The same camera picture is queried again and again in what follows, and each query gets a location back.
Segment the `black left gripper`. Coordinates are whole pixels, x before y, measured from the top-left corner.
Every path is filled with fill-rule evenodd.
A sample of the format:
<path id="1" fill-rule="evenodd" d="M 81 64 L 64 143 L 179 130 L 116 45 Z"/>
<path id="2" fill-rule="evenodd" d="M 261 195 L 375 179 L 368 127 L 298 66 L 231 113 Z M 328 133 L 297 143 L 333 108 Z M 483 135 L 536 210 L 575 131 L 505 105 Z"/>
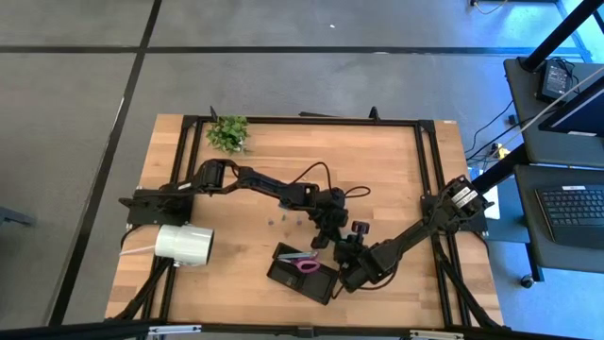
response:
<path id="1" fill-rule="evenodd" d="M 348 209 L 333 205 L 319 206 L 316 214 L 316 226 L 320 235 L 337 245 L 347 243 L 352 234 L 349 228 L 344 228 L 348 221 Z"/>

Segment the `black mesh desk organizer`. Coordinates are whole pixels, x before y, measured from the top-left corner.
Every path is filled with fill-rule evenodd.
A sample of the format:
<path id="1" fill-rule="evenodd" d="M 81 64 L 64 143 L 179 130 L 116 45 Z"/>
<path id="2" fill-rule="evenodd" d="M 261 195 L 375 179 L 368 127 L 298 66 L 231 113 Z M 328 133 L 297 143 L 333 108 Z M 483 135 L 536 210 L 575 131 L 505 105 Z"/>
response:
<path id="1" fill-rule="evenodd" d="M 321 267 L 317 271 L 303 274 L 293 263 L 285 263 L 277 259 L 277 256 L 283 253 L 311 251 L 318 253 L 315 260 L 320 263 L 317 259 L 319 255 L 318 250 L 301 251 L 284 243 L 278 243 L 272 256 L 273 261 L 268 269 L 267 277 L 306 298 L 310 298 L 322 305 L 327 305 L 331 300 L 333 288 L 338 279 L 338 272 L 335 269 L 320 263 Z"/>

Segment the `green plant in white pot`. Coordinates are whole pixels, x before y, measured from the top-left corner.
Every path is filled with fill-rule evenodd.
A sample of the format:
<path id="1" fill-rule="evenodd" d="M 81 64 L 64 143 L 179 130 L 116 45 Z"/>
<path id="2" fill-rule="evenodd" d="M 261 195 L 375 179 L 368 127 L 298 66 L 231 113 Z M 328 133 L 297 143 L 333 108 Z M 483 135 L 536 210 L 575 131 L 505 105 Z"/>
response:
<path id="1" fill-rule="evenodd" d="M 218 117 L 206 133 L 209 146 L 227 154 L 245 152 L 245 141 L 249 137 L 248 125 L 244 116 Z"/>

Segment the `white paper sheet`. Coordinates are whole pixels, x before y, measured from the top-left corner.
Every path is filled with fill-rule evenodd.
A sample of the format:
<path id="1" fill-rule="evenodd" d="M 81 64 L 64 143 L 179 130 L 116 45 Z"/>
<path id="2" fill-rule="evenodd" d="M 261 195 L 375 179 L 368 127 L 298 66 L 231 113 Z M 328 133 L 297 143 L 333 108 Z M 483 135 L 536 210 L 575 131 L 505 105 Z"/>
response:
<path id="1" fill-rule="evenodd" d="M 487 219 L 499 220 L 500 219 L 500 208 L 499 208 L 499 196 L 498 188 L 495 186 L 491 188 L 484 195 L 485 199 L 491 203 L 491 205 L 484 211 Z"/>

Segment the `dark grey desk with keyboard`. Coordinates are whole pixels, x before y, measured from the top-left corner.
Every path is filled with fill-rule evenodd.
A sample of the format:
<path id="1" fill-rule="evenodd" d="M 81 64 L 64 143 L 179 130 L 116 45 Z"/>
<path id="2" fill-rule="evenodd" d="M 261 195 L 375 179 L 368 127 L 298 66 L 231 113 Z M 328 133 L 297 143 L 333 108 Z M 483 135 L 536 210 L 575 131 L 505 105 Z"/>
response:
<path id="1" fill-rule="evenodd" d="M 604 249 L 563 246 L 552 240 L 535 194 L 541 187 L 604 185 L 604 171 L 516 165 L 513 174 L 528 221 L 529 249 L 535 262 L 546 268 L 604 273 Z"/>

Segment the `black computer keyboard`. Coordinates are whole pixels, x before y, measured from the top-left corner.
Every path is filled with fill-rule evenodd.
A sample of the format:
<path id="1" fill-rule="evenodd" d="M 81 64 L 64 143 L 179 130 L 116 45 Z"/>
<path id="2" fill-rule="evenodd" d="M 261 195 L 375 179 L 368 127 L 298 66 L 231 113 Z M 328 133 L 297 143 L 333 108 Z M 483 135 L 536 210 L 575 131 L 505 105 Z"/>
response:
<path id="1" fill-rule="evenodd" d="M 604 249 L 604 185 L 541 187 L 535 194 L 555 243 Z"/>

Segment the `black overhead rig bar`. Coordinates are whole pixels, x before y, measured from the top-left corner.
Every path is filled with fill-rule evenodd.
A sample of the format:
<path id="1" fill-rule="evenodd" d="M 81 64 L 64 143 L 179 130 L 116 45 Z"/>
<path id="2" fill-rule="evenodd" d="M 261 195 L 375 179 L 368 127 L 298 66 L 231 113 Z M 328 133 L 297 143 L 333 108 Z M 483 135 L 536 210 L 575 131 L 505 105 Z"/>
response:
<path id="1" fill-rule="evenodd" d="M 146 335 L 201 332 L 290 335 L 308 339 L 318 336 L 369 336 L 397 337 L 407 340 L 585 340 L 578 337 L 513 331 L 508 328 L 450 326 L 434 329 L 419 327 L 269 326 L 221 323 L 168 324 L 159 319 L 112 319 L 98 323 L 1 330 L 0 340 L 125 340 L 127 338 L 143 337 Z"/>

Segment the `black flat monitor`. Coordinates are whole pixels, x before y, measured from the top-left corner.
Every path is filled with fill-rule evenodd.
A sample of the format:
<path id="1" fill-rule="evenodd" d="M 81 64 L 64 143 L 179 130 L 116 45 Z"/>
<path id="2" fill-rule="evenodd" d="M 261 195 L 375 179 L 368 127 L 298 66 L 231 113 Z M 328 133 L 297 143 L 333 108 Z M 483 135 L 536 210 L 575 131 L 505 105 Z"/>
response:
<path id="1" fill-rule="evenodd" d="M 604 76 L 552 113 L 538 128 L 604 138 Z"/>

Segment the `black power adapter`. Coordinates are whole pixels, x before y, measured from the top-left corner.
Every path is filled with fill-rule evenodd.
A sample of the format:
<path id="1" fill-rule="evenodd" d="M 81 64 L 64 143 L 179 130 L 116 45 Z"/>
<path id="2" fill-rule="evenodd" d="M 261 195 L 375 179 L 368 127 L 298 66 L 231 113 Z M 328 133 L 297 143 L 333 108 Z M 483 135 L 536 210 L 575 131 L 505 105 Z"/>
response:
<path id="1" fill-rule="evenodd" d="M 565 94 L 573 83 L 574 68 L 575 64 L 566 59 L 559 57 L 548 59 L 542 68 L 536 98 L 544 102 L 553 102 Z"/>

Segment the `black vertical pole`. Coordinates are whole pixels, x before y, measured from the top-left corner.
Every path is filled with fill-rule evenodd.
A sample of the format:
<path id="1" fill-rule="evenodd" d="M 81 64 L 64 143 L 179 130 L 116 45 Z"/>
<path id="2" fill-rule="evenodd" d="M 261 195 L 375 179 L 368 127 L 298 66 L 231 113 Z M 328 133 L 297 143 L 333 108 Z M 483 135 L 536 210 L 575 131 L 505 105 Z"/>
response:
<path id="1" fill-rule="evenodd" d="M 602 5 L 604 0 L 582 0 L 520 66 L 527 72 L 536 70 L 569 36 L 571 36 Z"/>

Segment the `grey furniture foot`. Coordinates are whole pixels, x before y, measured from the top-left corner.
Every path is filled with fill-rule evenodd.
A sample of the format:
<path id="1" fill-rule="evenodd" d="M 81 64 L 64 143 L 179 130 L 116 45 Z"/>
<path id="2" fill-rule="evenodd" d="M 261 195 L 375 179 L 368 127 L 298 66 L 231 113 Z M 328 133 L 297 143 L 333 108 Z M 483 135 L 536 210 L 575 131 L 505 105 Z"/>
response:
<path id="1" fill-rule="evenodd" d="M 0 226 L 4 223 L 18 223 L 24 226 L 33 226 L 36 222 L 34 217 L 16 212 L 14 210 L 0 206 Z"/>

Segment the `black metal table frame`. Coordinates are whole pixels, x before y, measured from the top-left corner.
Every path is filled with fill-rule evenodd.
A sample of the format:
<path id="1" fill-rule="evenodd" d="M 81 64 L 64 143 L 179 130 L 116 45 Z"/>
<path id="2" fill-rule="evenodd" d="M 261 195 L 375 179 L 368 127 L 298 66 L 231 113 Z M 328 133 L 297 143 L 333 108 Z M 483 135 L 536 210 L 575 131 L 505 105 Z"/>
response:
<path id="1" fill-rule="evenodd" d="M 438 121 L 253 118 L 247 152 L 236 162 L 268 176 L 302 178 L 343 189 L 368 186 L 347 206 L 369 222 L 375 243 L 396 236 L 421 215 L 420 197 L 466 171 L 458 126 Z M 296 224 L 300 217 L 302 223 Z M 268 219 L 274 225 L 268 225 Z M 266 273 L 278 243 L 307 249 L 315 235 L 302 214 L 283 212 L 267 196 L 241 190 L 199 195 L 192 221 L 214 230 L 210 262 L 181 267 L 169 300 L 172 322 L 269 326 L 440 328 L 444 324 L 429 242 L 405 254 L 394 280 L 376 291 L 341 293 L 319 304 L 270 280 Z M 289 230 L 289 238 L 283 232 Z"/>

